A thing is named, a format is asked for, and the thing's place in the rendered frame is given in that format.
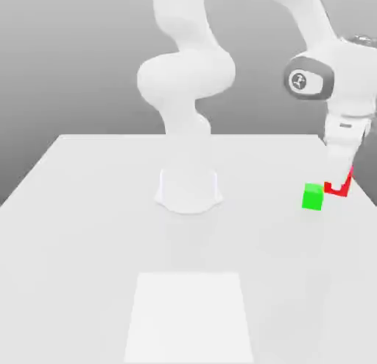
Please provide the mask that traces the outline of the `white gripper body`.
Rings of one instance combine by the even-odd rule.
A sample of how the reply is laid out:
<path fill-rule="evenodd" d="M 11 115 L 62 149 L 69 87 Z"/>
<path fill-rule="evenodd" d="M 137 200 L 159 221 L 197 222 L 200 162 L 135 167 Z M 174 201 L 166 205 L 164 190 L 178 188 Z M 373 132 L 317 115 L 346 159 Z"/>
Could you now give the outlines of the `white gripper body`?
<path fill-rule="evenodd" d="M 371 125 L 371 115 L 343 116 L 329 113 L 324 127 L 327 150 L 356 152 L 369 134 Z"/>

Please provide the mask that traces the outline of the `small red cube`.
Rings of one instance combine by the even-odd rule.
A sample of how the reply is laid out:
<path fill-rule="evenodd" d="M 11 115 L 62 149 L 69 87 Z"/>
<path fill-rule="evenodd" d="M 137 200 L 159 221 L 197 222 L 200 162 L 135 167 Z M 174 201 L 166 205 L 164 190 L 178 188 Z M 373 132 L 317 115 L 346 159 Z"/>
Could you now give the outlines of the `small red cube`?
<path fill-rule="evenodd" d="M 353 167 L 350 168 L 346 181 L 342 184 L 342 186 L 339 189 L 335 189 L 331 183 L 325 182 L 324 193 L 327 193 L 330 195 L 336 195 L 340 197 L 347 197 L 352 178 L 353 178 Z"/>

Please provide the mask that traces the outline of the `small green cube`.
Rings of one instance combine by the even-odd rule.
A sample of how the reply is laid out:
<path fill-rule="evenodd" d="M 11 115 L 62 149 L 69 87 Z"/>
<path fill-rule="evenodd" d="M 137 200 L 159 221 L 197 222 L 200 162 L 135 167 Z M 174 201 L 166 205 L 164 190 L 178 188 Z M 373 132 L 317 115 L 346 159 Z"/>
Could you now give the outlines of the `small green cube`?
<path fill-rule="evenodd" d="M 305 183 L 302 208 L 320 211 L 324 199 L 324 186 L 318 183 Z"/>

